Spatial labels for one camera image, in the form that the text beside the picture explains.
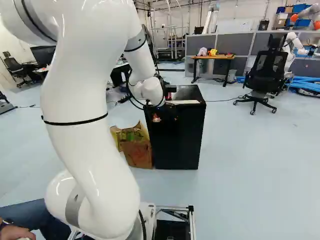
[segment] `black cabinet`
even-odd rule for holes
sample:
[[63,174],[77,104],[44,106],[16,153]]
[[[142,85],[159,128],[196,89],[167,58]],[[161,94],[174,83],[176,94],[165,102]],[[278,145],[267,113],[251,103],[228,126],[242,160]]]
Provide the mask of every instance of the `black cabinet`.
[[144,107],[155,168],[198,169],[206,106],[197,85],[180,85],[171,102]]

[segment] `black chair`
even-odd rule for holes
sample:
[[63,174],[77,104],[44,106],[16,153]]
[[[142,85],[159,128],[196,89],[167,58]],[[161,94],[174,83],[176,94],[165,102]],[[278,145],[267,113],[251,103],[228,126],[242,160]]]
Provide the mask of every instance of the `black chair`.
[[15,77],[22,79],[22,82],[18,83],[16,86],[18,88],[21,88],[23,84],[34,84],[34,81],[27,81],[25,78],[28,76],[27,71],[25,68],[17,62],[17,60],[14,57],[7,57],[4,60],[5,65],[7,66],[7,69],[9,73]]
[[288,53],[284,51],[259,51],[254,65],[250,72],[246,73],[243,88],[252,89],[251,94],[246,94],[242,100],[236,100],[233,105],[238,103],[253,102],[253,109],[250,112],[254,115],[256,112],[257,103],[260,103],[272,109],[275,114],[277,108],[268,104],[267,93],[276,93],[282,89],[285,83],[285,65]]

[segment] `gray partition wall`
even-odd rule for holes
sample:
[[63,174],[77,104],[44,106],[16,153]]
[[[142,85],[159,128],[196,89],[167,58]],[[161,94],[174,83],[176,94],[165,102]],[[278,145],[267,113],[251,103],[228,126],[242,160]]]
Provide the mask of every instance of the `gray partition wall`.
[[215,48],[216,35],[192,35],[187,37],[186,56],[197,55],[200,48]]
[[291,70],[296,76],[320,77],[320,61],[295,59],[291,65]]
[[216,49],[219,53],[249,55],[253,33],[220,34],[217,36]]
[[[230,69],[235,69],[236,76],[242,76],[245,68],[246,68],[246,63],[247,63],[247,57],[236,57],[234,60],[231,62],[231,67]],[[227,72],[227,64],[226,60],[221,60],[221,59],[216,59],[214,60],[213,63],[213,75],[226,75]]]
[[[257,31],[257,32],[245,32],[245,33],[228,33],[228,34],[204,34],[204,35],[189,35],[186,38],[186,50],[185,50],[185,75],[186,77],[192,77],[193,75],[193,60],[190,57],[196,55],[199,49],[215,48],[220,53],[235,53],[236,58],[232,60],[231,69],[236,69],[236,75],[242,76],[245,70],[249,70],[250,64],[252,64],[251,56],[256,56],[259,51],[268,50],[268,40],[270,34],[285,35],[290,31]],[[295,31],[301,41],[304,39],[310,41],[313,40],[313,44],[319,41],[320,33],[314,31]],[[200,77],[204,78],[216,78],[225,75],[227,71],[226,61],[223,60],[211,60],[203,64],[200,70]],[[320,57],[313,56],[312,58],[296,57],[295,61],[291,65],[291,69],[296,76],[317,77],[320,78]]]
[[[251,55],[256,56],[259,51],[266,51],[268,50],[268,41],[271,32],[257,32],[255,34],[253,47],[251,50]],[[287,32],[277,32],[279,35],[285,35]]]

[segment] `white robot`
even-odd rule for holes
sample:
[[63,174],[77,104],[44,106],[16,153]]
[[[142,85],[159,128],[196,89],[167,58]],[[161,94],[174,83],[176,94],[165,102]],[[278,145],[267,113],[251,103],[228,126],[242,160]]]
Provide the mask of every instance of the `white robot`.
[[291,16],[290,20],[296,22],[298,19],[308,17],[312,20],[314,30],[320,29],[320,6],[318,3],[311,5],[310,7],[299,12],[299,14],[294,14]]
[[94,239],[151,239],[155,206],[140,202],[106,118],[106,84],[123,52],[133,69],[133,95],[165,102],[133,1],[2,0],[1,16],[19,39],[56,45],[41,109],[67,169],[47,188],[50,213]]
[[[283,46],[282,50],[284,52],[288,53],[288,57],[286,59],[285,67],[284,67],[284,72],[286,75],[288,75],[288,72],[290,70],[290,67],[292,63],[295,60],[296,55],[294,54],[294,48],[297,48],[297,53],[299,55],[308,55],[310,52],[309,50],[306,50],[301,43],[300,39],[297,37],[297,35],[294,32],[289,32],[286,36],[285,39],[285,45]],[[320,56],[320,53],[314,52],[314,56]]]

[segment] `epoxy floor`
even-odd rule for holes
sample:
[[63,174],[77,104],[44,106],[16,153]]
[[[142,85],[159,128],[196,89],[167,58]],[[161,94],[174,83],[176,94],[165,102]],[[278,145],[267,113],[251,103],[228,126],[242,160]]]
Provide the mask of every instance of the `epoxy floor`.
[[[161,75],[177,85],[192,80],[184,72]],[[207,101],[250,92],[238,83],[197,84]],[[5,94],[17,106],[40,103],[39,86]],[[269,101],[276,114],[258,105],[255,116],[251,103],[232,102],[207,103],[198,170],[132,169],[141,199],[194,205],[198,240],[319,239],[320,99],[286,92]],[[43,198],[64,168],[40,116],[40,108],[0,115],[0,206]],[[109,111],[110,126],[131,127],[139,120],[145,123],[143,112],[129,102]]]

